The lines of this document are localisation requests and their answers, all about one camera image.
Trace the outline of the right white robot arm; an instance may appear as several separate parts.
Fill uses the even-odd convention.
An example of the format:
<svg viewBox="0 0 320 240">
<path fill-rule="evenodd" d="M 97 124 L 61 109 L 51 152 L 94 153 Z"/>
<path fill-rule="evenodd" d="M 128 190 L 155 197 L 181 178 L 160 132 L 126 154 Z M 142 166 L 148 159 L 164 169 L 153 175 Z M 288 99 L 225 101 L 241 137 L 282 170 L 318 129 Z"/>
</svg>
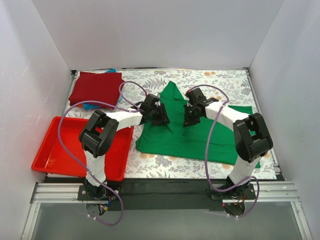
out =
<svg viewBox="0 0 320 240">
<path fill-rule="evenodd" d="M 184 126 L 198 124 L 201 118 L 213 120 L 233 132 L 237 158 L 233 170 L 226 182 L 216 187 L 209 182 L 210 190 L 219 196 L 237 199 L 248 188 L 252 173 L 269 150 L 273 141 L 263 116 L 260 113 L 247 114 L 228 106 L 228 101 L 221 102 L 216 98 L 206 98 L 198 87 L 189 89 L 185 96 Z"/>
</svg>

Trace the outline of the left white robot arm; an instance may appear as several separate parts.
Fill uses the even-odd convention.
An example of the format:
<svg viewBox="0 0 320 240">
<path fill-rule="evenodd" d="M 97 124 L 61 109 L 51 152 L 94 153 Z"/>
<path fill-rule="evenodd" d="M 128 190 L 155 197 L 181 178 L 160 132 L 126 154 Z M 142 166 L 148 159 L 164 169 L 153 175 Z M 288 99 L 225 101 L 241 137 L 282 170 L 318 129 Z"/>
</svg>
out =
<svg viewBox="0 0 320 240">
<path fill-rule="evenodd" d="M 116 132 L 146 123 L 167 125 L 170 123 L 165 104 L 153 94 L 148 94 L 138 106 L 117 112 L 96 110 L 79 135 L 86 157 L 84 187 L 95 200 L 106 196 L 105 155 L 112 146 Z"/>
</svg>

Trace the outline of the green t shirt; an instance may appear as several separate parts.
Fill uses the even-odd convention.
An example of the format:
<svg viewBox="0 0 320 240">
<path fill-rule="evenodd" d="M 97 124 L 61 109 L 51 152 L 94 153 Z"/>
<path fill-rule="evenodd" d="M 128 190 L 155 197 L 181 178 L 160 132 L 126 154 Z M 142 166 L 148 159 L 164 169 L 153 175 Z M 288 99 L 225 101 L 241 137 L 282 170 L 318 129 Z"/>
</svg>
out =
<svg viewBox="0 0 320 240">
<path fill-rule="evenodd" d="M 205 117 L 200 123 L 184 127 L 184 99 L 177 85 L 170 81 L 160 93 L 160 99 L 170 120 L 166 125 L 143 125 L 136 149 L 146 154 L 157 154 L 204 160 L 207 141 L 209 141 L 208 161 L 234 165 L 237 152 L 234 134 L 220 123 L 214 125 L 211 137 L 209 131 L 213 121 Z"/>
</svg>

